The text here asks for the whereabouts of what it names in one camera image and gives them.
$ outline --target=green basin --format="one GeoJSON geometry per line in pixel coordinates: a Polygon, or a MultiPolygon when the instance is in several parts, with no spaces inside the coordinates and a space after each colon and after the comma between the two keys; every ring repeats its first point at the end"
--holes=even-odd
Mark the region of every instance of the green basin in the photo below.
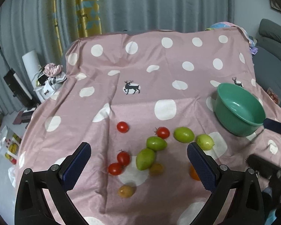
{"type": "Polygon", "coordinates": [[[230,83],[217,87],[215,114],[228,131],[241,137],[253,134],[265,119],[260,102],[244,88],[230,83]]]}

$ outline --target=gray floor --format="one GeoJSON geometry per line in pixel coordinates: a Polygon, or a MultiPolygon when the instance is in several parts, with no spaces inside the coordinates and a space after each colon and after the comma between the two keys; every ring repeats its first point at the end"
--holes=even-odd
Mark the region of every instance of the gray floor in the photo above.
{"type": "MultiPolygon", "coordinates": [[[[0,130],[6,125],[21,138],[25,133],[27,124],[13,125],[17,112],[3,118],[0,130]]],[[[14,225],[14,211],[16,202],[16,190],[8,177],[8,169],[13,166],[4,156],[0,155],[0,215],[8,225],[14,225]]]]}

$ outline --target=paper towel roll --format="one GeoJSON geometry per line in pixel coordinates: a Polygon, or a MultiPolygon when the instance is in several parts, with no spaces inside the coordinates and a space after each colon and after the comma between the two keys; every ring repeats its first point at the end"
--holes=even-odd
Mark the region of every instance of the paper towel roll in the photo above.
{"type": "Polygon", "coordinates": [[[33,88],[36,87],[36,77],[35,75],[39,72],[40,62],[37,57],[37,52],[32,50],[31,52],[26,53],[22,56],[23,63],[25,65],[28,77],[32,83],[33,88]]]}

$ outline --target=gray sofa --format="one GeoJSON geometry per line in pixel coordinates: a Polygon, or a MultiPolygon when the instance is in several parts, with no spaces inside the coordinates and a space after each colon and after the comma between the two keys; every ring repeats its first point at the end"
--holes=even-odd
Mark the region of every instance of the gray sofa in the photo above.
{"type": "Polygon", "coordinates": [[[256,82],[265,91],[271,88],[281,100],[281,26],[263,19],[259,35],[258,53],[253,56],[256,82]]]}

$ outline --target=bowl rim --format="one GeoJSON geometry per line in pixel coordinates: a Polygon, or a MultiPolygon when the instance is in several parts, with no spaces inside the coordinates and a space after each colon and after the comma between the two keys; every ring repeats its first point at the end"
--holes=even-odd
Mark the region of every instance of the bowl rim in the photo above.
{"type": "Polygon", "coordinates": [[[236,115],[236,116],[239,117],[241,120],[243,120],[243,121],[245,121],[246,123],[251,124],[251,125],[253,125],[253,126],[262,126],[262,125],[263,125],[263,121],[262,121],[262,123],[254,123],[254,122],[251,122],[251,121],[249,121],[249,120],[246,120],[246,119],[244,119],[242,116],[240,116],[240,115],[236,114],[234,111],[232,111],[231,107],[227,106],[227,104],[222,100],[223,98],[222,98],[222,96],[221,96],[221,94],[220,94],[220,91],[219,91],[219,90],[220,90],[220,87],[223,86],[223,85],[232,85],[233,87],[235,87],[235,88],[238,87],[238,88],[240,88],[242,91],[245,91],[246,93],[250,94],[250,95],[258,102],[258,104],[261,106],[261,109],[262,109],[262,111],[263,111],[263,113],[264,113],[264,119],[266,119],[266,114],[265,114],[264,108],[263,108],[263,106],[261,105],[261,103],[256,99],[256,97],[253,96],[249,91],[247,91],[247,90],[244,89],[243,87],[240,87],[240,86],[235,85],[235,84],[232,84],[232,83],[221,83],[221,84],[219,84],[218,87],[217,87],[217,95],[219,96],[221,102],[222,102],[234,115],[236,115]]]}

